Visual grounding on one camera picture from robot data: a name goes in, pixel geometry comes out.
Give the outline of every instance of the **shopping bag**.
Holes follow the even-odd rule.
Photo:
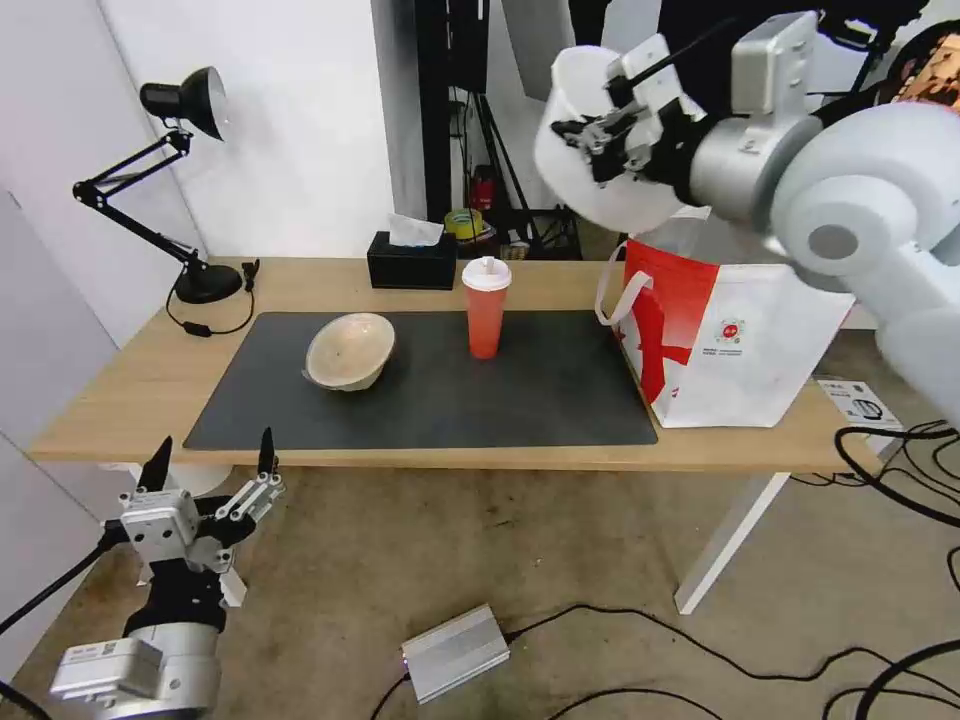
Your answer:
[[[621,248],[624,290],[607,316]],[[630,239],[604,268],[595,311],[663,427],[773,427],[853,302],[809,287],[789,265],[712,265]]]

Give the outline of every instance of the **black desk lamp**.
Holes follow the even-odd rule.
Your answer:
[[[192,73],[180,85],[147,83],[140,88],[140,103],[148,113],[161,118],[171,131],[149,147],[104,170],[96,177],[78,182],[73,186],[73,196],[87,207],[93,208],[183,263],[183,272],[173,288],[183,302],[203,304],[230,297],[245,285],[240,273],[226,265],[208,265],[200,259],[195,248],[151,230],[110,205],[110,198],[117,193],[190,153],[190,139],[193,134],[183,129],[181,120],[189,120],[203,133],[223,140],[223,132],[228,123],[227,97],[220,74],[216,68],[208,67]],[[151,167],[117,174],[150,153],[167,146],[174,151],[173,154],[165,156]],[[252,291],[252,277],[248,277],[246,284]]]

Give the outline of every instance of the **table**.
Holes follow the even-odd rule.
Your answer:
[[[234,267],[245,258],[218,258]],[[508,310],[592,308],[604,263],[512,263]],[[174,303],[181,319],[233,327],[247,313],[249,298],[235,295],[211,306]],[[363,260],[270,258],[257,277],[257,312],[354,312],[461,310],[462,288],[453,292],[374,290]],[[226,336],[186,335],[161,310],[30,448],[38,462],[87,461],[137,465],[167,435],[181,467],[255,465],[255,451],[186,450],[180,443],[203,410],[246,330]],[[681,613],[697,606],[754,525],[793,473],[847,470],[833,447],[843,416],[810,383],[781,423],[772,429],[699,428],[664,430],[646,446],[284,450],[288,466],[375,466],[498,470],[677,471],[742,473],[750,477],[675,599]],[[868,469],[879,461],[854,439],[853,456]]]

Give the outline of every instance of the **lamp head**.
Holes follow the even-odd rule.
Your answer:
[[[140,88],[140,104],[162,120],[189,120],[198,130],[217,140],[223,140],[230,122],[223,81],[214,67],[190,73],[179,85],[146,83]]]

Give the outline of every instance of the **tissue box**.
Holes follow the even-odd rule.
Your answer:
[[[453,290],[457,241],[444,233],[430,247],[398,247],[390,244],[390,233],[381,231],[367,250],[367,267],[373,287]]]

